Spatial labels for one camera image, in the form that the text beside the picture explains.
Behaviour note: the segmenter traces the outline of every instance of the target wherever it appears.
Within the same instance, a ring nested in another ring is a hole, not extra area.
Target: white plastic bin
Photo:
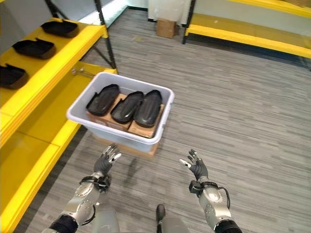
[[[86,115],[86,105],[91,100],[95,92],[100,92],[102,88],[110,84],[117,84],[121,93],[125,95],[128,95],[134,91],[142,91],[146,94],[154,89],[161,92],[162,103],[165,107],[153,138],[145,138],[132,133],[123,132],[92,122],[88,119]],[[152,149],[152,146],[161,139],[173,100],[173,91],[166,87],[145,83],[121,75],[101,72],[94,77],[94,79],[67,110],[67,118],[84,125],[99,138],[120,143],[142,152],[149,152]]]

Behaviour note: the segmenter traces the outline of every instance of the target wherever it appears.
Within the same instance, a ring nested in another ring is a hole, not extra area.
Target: brown cardboard box
[[[178,33],[178,26],[175,21],[158,18],[156,21],[156,35],[173,38]]]
[[[114,129],[126,132],[131,125],[131,121],[126,123],[126,124],[120,124],[120,123],[116,122],[111,117],[111,114],[110,114],[112,109],[119,103],[119,101],[123,100],[125,98],[126,98],[126,95],[119,94],[118,97],[116,98],[114,104],[112,105],[112,107],[109,109],[108,113],[105,116],[95,116],[95,115],[89,113],[88,111],[86,112],[86,114],[89,117],[89,119],[95,123],[102,124],[102,125],[108,126],[110,128],[114,128]]]
[[[96,135],[93,134],[93,136],[98,140],[101,141],[102,143],[104,143],[105,145],[110,145],[111,143],[113,143],[112,141],[106,140],[106,139],[102,139],[97,137]],[[159,143],[155,143],[152,147],[151,150],[149,152],[142,152],[140,150],[128,147],[126,145],[123,144],[118,144],[118,148],[120,149],[121,153],[126,153],[126,154],[130,154],[130,155],[135,155],[135,156],[141,156],[144,158],[149,158],[152,159],[154,157],[154,155],[156,154],[156,149],[159,146]]]
[[[159,115],[157,116],[157,119],[155,121],[155,125],[151,128],[145,128],[145,127],[141,127],[140,125],[138,125],[134,120],[130,126],[130,128],[128,129],[129,133],[134,133],[137,134],[139,136],[143,136],[143,137],[147,137],[147,138],[152,138],[154,136],[154,132],[156,130],[157,124],[160,120],[160,117],[162,115],[164,109],[164,105],[161,104],[160,106],[160,112]]]

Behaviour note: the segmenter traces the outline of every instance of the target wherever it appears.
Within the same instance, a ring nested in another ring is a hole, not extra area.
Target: robot finger
[[[189,154],[193,157],[194,163],[198,160],[197,152],[193,149],[189,151]]]
[[[115,143],[110,144],[102,152],[102,156],[105,155],[105,154],[110,154],[116,147],[117,147],[117,145]]]
[[[122,156],[122,154],[120,152],[115,153],[114,155],[112,155],[109,159],[109,163],[113,164],[115,163],[118,159],[120,159],[120,157]]]
[[[194,158],[192,156],[188,155],[187,158],[191,161],[192,164],[195,164]]]
[[[186,162],[186,161],[183,160],[183,159],[180,159],[179,162],[180,162],[182,165],[184,165],[184,166],[186,166],[187,168],[189,168],[189,169],[190,169],[190,167],[192,166],[190,163]]]

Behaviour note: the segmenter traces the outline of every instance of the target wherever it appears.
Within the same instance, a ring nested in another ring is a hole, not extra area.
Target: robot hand
[[[94,172],[100,172],[107,175],[113,163],[121,157],[121,153],[116,144],[111,144],[103,152],[100,158],[94,164]]]
[[[75,233],[80,226],[90,223],[95,217],[95,203],[110,186],[108,171],[120,157],[116,144],[108,146],[96,161],[93,174],[80,181],[80,186],[58,219],[42,233]]]
[[[228,191],[223,187],[218,187],[215,182],[209,181],[207,168],[195,150],[191,149],[189,154],[190,163],[183,159],[180,159],[179,162],[195,175],[196,181],[191,181],[189,190],[199,198],[207,224],[215,233],[242,233],[231,217]],[[227,203],[224,202],[219,189],[225,190]]]
[[[193,149],[189,151],[189,154],[190,156],[188,156],[188,159],[190,160],[191,163],[188,163],[183,159],[180,159],[179,162],[193,172],[198,182],[202,183],[203,181],[208,181],[208,171],[203,160],[198,156],[198,153]]]

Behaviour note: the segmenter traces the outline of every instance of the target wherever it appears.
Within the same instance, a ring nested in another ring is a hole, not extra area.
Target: yellow shelf
[[[311,58],[311,37],[236,20],[193,14],[189,33],[211,36]]]
[[[41,27],[24,38],[34,40],[38,37],[53,42],[56,54],[51,59],[41,60],[20,55],[13,48],[0,57],[1,65],[8,63],[23,68],[30,77],[21,89],[0,89],[0,114],[7,117],[5,124],[1,124],[0,148],[77,61],[106,34],[105,26],[75,23],[79,26],[79,34],[74,38],[47,34]]]
[[[93,74],[116,73],[115,69],[84,62],[74,67]],[[90,81],[68,72],[1,148],[1,232],[13,232],[78,130],[80,125],[67,120],[66,111]]]
[[[300,7],[282,0],[229,0],[249,4],[253,6],[264,7],[276,11],[282,11],[289,14],[311,18],[311,8]]]

